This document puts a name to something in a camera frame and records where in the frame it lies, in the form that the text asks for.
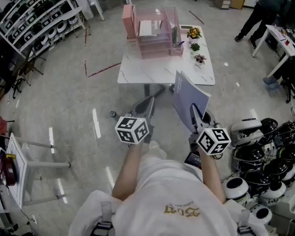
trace potted plant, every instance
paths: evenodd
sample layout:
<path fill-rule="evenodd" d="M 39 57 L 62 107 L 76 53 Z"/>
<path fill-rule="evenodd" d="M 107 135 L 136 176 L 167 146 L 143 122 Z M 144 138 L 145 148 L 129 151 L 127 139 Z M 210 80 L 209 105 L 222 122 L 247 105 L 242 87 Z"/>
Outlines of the potted plant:
<path fill-rule="evenodd" d="M 198 39 L 202 36 L 201 36 L 201 32 L 200 32 L 199 28 L 192 28 L 187 33 L 187 37 L 189 38 L 189 42 L 191 44 L 196 44 L 196 43 L 198 43 Z"/>
<path fill-rule="evenodd" d="M 200 45 L 191 44 L 190 48 L 191 48 L 192 51 L 196 52 L 196 51 L 200 50 Z"/>
<path fill-rule="evenodd" d="M 195 60 L 196 66 L 201 67 L 202 65 L 205 64 L 206 57 L 204 55 L 197 54 L 194 56 L 194 58 L 196 59 Z"/>

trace small plant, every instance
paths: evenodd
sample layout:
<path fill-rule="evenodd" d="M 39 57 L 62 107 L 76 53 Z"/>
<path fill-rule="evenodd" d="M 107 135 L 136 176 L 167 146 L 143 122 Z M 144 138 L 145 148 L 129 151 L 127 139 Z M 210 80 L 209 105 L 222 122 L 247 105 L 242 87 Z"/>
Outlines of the small plant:
<path fill-rule="evenodd" d="M 201 32 L 200 32 L 199 28 L 192 28 L 187 33 L 187 37 L 201 38 L 202 36 L 201 36 Z"/>
<path fill-rule="evenodd" d="M 190 48 L 195 52 L 200 50 L 200 45 L 198 44 L 191 44 Z"/>
<path fill-rule="evenodd" d="M 197 54 L 197 55 L 194 56 L 194 58 L 196 59 L 196 61 L 198 63 L 203 63 L 203 65 L 205 64 L 205 59 L 206 59 L 205 56 Z"/>

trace small wheel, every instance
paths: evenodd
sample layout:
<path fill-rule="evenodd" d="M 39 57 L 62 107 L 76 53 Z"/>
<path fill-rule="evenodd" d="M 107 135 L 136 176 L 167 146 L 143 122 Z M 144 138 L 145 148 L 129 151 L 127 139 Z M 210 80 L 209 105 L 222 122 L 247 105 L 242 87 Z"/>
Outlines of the small wheel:
<path fill-rule="evenodd" d="M 112 118 L 114 118 L 116 116 L 116 114 L 117 113 L 115 111 L 110 111 L 109 112 L 109 116 L 112 117 Z"/>

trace black pants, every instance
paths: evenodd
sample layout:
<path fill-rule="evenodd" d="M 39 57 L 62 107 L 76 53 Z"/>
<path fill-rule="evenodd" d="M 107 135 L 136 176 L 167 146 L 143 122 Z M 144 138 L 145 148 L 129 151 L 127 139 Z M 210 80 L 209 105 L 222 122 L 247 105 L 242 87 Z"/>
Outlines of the black pants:
<path fill-rule="evenodd" d="M 284 64 L 273 74 L 275 79 L 279 79 L 281 76 L 286 81 L 289 81 L 295 87 L 295 61 L 294 60 L 287 60 Z"/>
<path fill-rule="evenodd" d="M 252 27 L 261 21 L 259 28 L 252 34 L 251 39 L 257 40 L 263 36 L 266 31 L 266 25 L 272 25 L 275 18 L 275 12 L 269 12 L 268 10 L 261 7 L 259 4 L 255 5 L 254 11 L 250 15 L 249 19 L 241 29 L 239 34 L 240 38 L 243 38 L 248 34 Z"/>

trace marble tabletop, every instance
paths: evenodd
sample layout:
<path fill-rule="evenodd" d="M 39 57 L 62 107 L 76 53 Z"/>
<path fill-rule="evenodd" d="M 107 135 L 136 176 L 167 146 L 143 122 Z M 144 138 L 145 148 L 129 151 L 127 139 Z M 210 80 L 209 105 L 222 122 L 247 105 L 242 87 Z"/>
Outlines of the marble tabletop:
<path fill-rule="evenodd" d="M 194 84 L 214 85 L 215 78 L 204 33 L 200 26 L 194 27 L 200 29 L 202 36 L 198 42 L 200 50 L 197 52 L 190 49 L 186 33 L 181 33 L 181 39 L 185 41 L 182 56 L 142 59 L 140 52 L 125 48 L 118 83 L 174 84 L 176 71 L 183 71 Z M 195 54 L 206 57 L 205 64 L 201 68 L 195 64 L 193 58 Z"/>

